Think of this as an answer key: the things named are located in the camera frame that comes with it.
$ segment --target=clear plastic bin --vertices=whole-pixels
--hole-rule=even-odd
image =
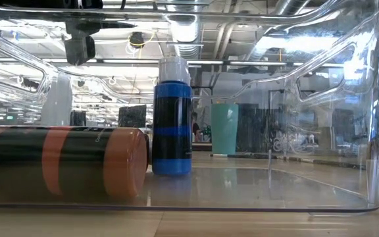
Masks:
[[[0,207],[379,208],[379,0],[7,2]],[[190,105],[161,109],[170,80]]]

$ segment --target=wooden table surface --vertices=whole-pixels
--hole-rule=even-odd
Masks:
[[[0,209],[0,236],[379,236],[379,210],[350,216],[312,216]]]

